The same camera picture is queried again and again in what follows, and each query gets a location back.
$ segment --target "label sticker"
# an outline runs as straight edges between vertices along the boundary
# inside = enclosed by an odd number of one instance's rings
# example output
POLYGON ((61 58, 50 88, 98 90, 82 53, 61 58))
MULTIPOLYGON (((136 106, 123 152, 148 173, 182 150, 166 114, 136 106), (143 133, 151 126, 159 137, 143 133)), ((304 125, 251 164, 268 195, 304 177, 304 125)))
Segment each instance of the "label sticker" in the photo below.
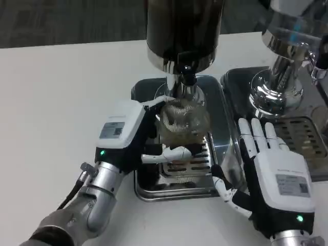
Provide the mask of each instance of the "label sticker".
POLYGON ((119 138, 123 127, 124 122, 108 122, 104 125, 102 128, 102 131, 100 133, 100 139, 115 139, 119 138))
POLYGON ((310 197, 306 178, 294 175, 276 174, 276 179, 281 195, 310 197))

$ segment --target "robotic finger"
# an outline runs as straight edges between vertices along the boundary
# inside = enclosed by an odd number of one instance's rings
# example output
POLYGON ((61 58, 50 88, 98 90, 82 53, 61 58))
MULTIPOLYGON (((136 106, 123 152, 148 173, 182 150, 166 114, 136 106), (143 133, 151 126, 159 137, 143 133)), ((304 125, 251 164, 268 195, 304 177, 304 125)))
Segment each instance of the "robotic finger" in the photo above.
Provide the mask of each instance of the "robotic finger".
POLYGON ((254 140, 257 143, 259 151, 264 151, 268 148, 267 140, 264 136, 263 129, 260 120, 257 118, 252 119, 252 130, 254 135, 254 140))
POLYGON ((202 152, 202 146, 200 144, 190 144, 185 146, 179 146, 176 148, 164 147, 160 155, 147 155, 143 154, 141 159, 142 163, 161 163, 171 162, 175 160, 188 161, 196 154, 202 152))
POLYGON ((169 96, 159 96, 157 98, 155 98, 154 100, 151 101, 145 101, 143 103, 141 103, 142 105, 152 108, 152 107, 159 107, 159 106, 163 106, 164 104, 166 104, 169 101, 175 100, 176 98, 173 97, 169 97, 169 96))
POLYGON ((287 146, 284 140, 282 140, 280 137, 277 137, 277 141, 279 143, 280 149, 289 151, 289 147, 287 146))
POLYGON ((265 123, 265 133, 266 133, 266 140, 270 146, 270 149, 280 149, 278 140, 277 140, 277 134, 275 131, 275 128, 272 123, 267 122, 265 123))
POLYGON ((235 211, 249 218, 252 215, 250 196, 238 189, 226 179, 222 168, 219 165, 211 167, 212 178, 215 189, 220 197, 235 211))
POLYGON ((243 139, 249 158, 257 155, 257 150, 254 142, 254 138, 249 127, 248 121, 244 118, 238 120, 238 126, 240 129, 240 137, 243 139))

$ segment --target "green indicator light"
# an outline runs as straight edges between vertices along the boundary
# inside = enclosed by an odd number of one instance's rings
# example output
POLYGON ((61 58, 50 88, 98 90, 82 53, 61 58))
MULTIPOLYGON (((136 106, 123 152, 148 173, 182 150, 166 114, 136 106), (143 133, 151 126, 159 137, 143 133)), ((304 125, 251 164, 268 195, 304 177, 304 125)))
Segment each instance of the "green indicator light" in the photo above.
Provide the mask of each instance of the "green indicator light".
POLYGON ((299 221, 299 222, 303 222, 303 216, 302 215, 297 215, 296 219, 299 221))

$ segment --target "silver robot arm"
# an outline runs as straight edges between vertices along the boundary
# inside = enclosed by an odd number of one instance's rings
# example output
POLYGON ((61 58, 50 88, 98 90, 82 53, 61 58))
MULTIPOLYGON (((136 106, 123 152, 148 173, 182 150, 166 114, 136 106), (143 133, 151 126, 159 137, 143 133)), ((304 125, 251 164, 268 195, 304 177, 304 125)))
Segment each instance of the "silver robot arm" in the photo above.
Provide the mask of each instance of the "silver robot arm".
POLYGON ((31 238, 21 246, 81 246, 107 227, 115 206, 115 195, 124 173, 112 164, 98 162, 87 185, 64 209, 44 218, 31 238))

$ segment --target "white robotic hand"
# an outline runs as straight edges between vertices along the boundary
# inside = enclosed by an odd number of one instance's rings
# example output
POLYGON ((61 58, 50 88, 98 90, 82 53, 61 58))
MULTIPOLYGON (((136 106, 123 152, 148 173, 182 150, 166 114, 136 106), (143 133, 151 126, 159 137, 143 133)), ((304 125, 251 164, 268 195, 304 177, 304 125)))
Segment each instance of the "white robotic hand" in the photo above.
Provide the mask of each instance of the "white robotic hand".
POLYGON ((238 126, 250 194, 233 189, 215 165, 211 170, 220 196, 238 212, 251 215, 255 229, 267 238, 287 231, 311 235, 315 205, 304 157, 289 150, 270 122, 265 122, 265 132, 256 118, 251 124, 240 118, 238 126))
POLYGON ((128 174, 141 164, 146 141, 156 135, 156 115, 172 97, 152 101, 119 101, 109 109, 97 142, 95 162, 107 162, 128 174))

